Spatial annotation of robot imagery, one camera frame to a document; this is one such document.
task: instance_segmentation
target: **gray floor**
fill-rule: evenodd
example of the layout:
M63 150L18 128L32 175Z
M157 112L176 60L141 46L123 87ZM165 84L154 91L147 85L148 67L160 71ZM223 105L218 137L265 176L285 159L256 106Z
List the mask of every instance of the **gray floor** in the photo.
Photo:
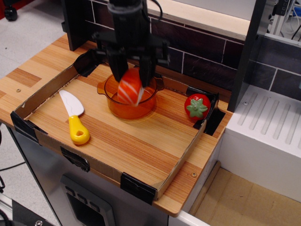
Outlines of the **gray floor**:
M0 78L64 35L60 0L35 0L18 10L18 19L0 20ZM23 162L5 125L0 126L0 169ZM26 164L0 171L5 182L4 194L58 226Z

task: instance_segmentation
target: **toy tomato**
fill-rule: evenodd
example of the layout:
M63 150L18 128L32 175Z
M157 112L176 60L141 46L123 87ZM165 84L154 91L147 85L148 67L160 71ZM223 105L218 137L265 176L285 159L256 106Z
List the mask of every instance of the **toy tomato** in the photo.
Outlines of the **toy tomato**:
M197 93L187 98L184 107L191 119L201 120L208 115L210 105L210 100L205 94Z

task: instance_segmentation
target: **wooden cutting board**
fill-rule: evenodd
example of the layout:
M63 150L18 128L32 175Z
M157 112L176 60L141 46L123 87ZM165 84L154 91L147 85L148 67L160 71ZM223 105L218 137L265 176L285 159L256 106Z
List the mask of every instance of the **wooden cutting board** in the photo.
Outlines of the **wooden cutting board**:
M94 47L94 43L87 42L76 51L69 51L65 35L0 80L1 122L13 128L10 113L69 67L80 54ZM165 89L157 93L156 108L149 116L122 120L112 115L106 97L97 94L98 82L110 75L110 68L100 65L87 78L80 76L63 88L74 94L85 108L80 119L91 135L86 145L78 147L71 141L68 114L59 94L48 99L28 119L50 137L148 185L159 187L197 133L183 110L186 97ZM215 134L201 137L163 196L153 203L171 216L182 209L231 117L226 111L227 103L221 101L219 108L226 116ZM102 176L97 166L91 168Z

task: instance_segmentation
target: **white ventilated panel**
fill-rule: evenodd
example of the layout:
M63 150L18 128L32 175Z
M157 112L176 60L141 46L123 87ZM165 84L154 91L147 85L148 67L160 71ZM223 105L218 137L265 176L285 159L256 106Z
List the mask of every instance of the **white ventilated panel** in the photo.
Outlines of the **white ventilated panel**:
M227 128L301 158L301 102L249 86Z

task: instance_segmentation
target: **dark brick tile wall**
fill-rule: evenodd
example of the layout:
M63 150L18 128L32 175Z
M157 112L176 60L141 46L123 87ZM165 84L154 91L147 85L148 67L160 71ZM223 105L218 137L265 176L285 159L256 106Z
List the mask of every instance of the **dark brick tile wall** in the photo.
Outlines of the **dark brick tile wall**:
M252 85L301 100L301 47L265 37Z
M113 29L112 17L103 0L85 0L87 33ZM150 15L152 20L157 16ZM232 90L244 42L163 19L151 24L154 35L170 41L173 71Z
M231 90L236 70L190 54L184 56L183 74Z
M300 83L301 75L278 70L272 84L271 91L301 100L301 89L299 89Z

